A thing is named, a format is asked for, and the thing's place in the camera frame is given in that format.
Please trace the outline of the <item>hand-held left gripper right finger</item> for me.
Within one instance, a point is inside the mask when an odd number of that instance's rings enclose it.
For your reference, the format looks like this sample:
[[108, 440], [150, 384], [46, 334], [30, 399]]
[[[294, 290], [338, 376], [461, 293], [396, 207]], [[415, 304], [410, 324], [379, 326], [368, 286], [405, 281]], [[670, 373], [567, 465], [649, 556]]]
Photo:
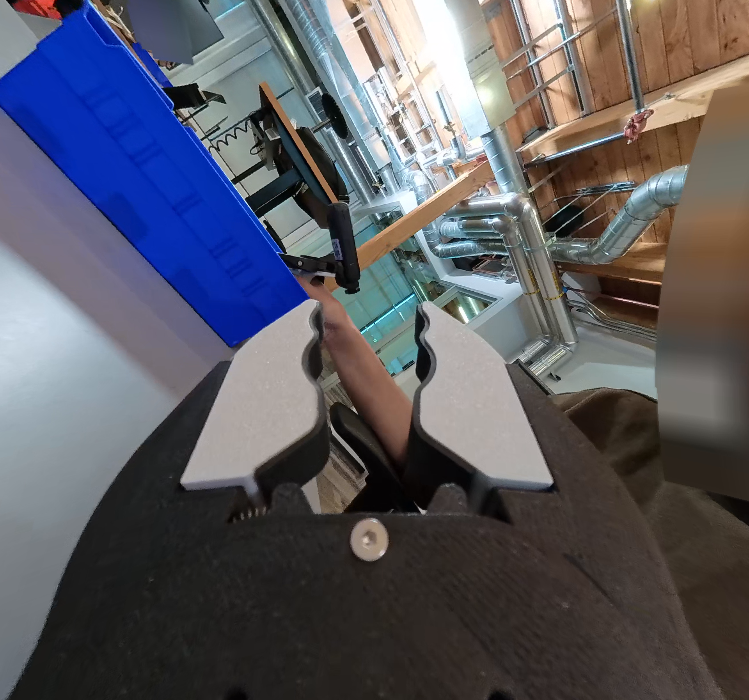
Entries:
[[431, 302], [417, 309], [419, 380], [404, 486], [425, 510], [444, 485], [482, 512], [495, 492], [546, 493], [554, 479], [501, 355]]

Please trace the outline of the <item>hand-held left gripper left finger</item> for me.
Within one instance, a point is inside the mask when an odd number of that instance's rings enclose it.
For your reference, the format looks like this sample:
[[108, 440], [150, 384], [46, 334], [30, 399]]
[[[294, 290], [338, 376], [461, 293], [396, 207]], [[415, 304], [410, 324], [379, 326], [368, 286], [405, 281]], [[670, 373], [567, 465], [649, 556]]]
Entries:
[[303, 487], [323, 471], [322, 315], [306, 300], [235, 353], [181, 476], [185, 490], [240, 487], [268, 505], [278, 486]]

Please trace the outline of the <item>blue plastic bin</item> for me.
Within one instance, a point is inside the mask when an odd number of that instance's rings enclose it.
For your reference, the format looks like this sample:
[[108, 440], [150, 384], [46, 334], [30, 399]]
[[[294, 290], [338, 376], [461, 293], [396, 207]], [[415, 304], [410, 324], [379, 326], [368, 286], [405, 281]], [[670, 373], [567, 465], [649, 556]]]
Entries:
[[132, 44], [134, 53], [142, 62], [145, 69], [150, 73], [154, 80], [159, 84], [160, 87], [172, 87], [172, 83], [168, 77], [164, 74], [159, 64], [155, 61], [149, 51], [145, 50], [139, 43], [134, 42]]
[[308, 299], [229, 178], [90, 4], [2, 77], [1, 104], [230, 347]]

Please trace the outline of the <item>person's right forearm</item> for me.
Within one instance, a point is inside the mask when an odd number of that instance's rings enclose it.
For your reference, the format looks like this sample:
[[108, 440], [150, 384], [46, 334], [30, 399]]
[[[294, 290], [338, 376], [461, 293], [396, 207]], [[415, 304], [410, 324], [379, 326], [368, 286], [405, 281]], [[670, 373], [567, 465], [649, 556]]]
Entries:
[[339, 380], [393, 465], [407, 461], [413, 405], [364, 336], [345, 317], [326, 321], [324, 340]]

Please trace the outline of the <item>grey desk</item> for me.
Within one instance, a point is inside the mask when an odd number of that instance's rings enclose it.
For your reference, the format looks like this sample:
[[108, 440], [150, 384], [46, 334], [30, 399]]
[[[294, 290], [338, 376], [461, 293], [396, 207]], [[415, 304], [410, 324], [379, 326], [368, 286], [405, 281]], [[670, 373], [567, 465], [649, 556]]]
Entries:
[[[40, 40], [5, 7], [13, 69]], [[99, 500], [230, 346], [3, 109], [1, 154], [6, 698]]]

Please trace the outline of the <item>person's right hand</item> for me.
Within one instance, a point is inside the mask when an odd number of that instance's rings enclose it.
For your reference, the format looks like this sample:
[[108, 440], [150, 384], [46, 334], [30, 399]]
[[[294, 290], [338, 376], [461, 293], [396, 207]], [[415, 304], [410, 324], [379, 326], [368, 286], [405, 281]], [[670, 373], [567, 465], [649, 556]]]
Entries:
[[348, 314], [339, 302], [329, 291], [325, 279], [314, 277], [300, 279], [300, 285], [307, 293], [310, 299], [319, 303], [323, 311], [323, 321], [325, 327], [338, 328], [348, 322]]

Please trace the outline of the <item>black bag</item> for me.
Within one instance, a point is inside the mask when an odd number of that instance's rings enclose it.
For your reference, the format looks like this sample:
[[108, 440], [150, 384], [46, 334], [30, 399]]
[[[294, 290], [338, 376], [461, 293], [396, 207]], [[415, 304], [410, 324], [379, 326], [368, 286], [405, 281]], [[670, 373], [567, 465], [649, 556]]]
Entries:
[[312, 164], [305, 161], [305, 156], [293, 144], [288, 145], [292, 149], [291, 153], [285, 148], [283, 156], [278, 158], [284, 159], [286, 169], [300, 172], [301, 179], [297, 181], [292, 196], [296, 205], [313, 218], [318, 227], [329, 230], [329, 209], [334, 202], [349, 201], [348, 189], [341, 173], [312, 130], [302, 126], [296, 130], [296, 134], [310, 155]]

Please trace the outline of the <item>silver pipe cluster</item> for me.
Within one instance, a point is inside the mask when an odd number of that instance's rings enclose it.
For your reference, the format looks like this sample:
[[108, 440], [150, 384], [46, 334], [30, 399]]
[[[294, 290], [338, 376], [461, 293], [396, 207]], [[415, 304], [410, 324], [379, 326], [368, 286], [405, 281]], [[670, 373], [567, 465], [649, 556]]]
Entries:
[[422, 233], [430, 252], [442, 259], [508, 255], [541, 328], [519, 361], [536, 377], [547, 377], [578, 344], [556, 265], [604, 266], [629, 253], [660, 215], [679, 203], [688, 169], [678, 165], [640, 184], [592, 239], [548, 239], [537, 209], [516, 192], [464, 200], [450, 210], [452, 218], [437, 219]]

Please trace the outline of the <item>black office chair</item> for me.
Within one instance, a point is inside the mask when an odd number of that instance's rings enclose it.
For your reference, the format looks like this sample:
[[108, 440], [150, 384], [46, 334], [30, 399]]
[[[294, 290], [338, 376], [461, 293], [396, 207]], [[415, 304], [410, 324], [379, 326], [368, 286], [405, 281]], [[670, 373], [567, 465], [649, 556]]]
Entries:
[[175, 111], [182, 109], [198, 111], [211, 103], [226, 104], [226, 100], [221, 94], [203, 90], [196, 83], [162, 87], [162, 90], [172, 102]]

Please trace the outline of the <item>grey leaning panel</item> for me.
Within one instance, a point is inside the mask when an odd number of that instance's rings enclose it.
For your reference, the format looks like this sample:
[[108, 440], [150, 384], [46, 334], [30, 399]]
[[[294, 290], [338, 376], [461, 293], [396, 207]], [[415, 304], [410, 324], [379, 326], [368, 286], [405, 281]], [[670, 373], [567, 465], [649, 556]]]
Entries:
[[62, 25], [61, 19], [52, 19], [20, 11], [16, 11], [16, 13], [32, 31], [37, 40], [42, 40], [48, 37], [53, 31]]

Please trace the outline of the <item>wooden post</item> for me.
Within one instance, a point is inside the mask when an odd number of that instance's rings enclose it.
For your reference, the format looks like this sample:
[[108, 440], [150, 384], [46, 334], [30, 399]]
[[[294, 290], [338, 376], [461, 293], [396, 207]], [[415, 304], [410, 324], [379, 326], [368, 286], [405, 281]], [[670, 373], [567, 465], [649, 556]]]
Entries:
[[480, 162], [444, 189], [418, 204], [415, 209], [397, 219], [392, 225], [364, 242], [357, 249], [361, 273], [493, 179], [494, 174], [488, 161]]

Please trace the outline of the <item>silver ventilation duct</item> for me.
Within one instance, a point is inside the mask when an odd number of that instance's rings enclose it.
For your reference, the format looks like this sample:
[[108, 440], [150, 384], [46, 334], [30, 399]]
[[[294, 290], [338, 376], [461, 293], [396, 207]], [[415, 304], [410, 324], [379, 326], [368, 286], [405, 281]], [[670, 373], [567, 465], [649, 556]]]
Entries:
[[[480, 138], [497, 185], [527, 193], [506, 131], [515, 109], [487, 21], [477, 0], [411, 0], [438, 71], [468, 138]], [[344, 114], [378, 169], [404, 164], [365, 84], [374, 77], [343, 0], [279, 0], [318, 74], [342, 100]]]

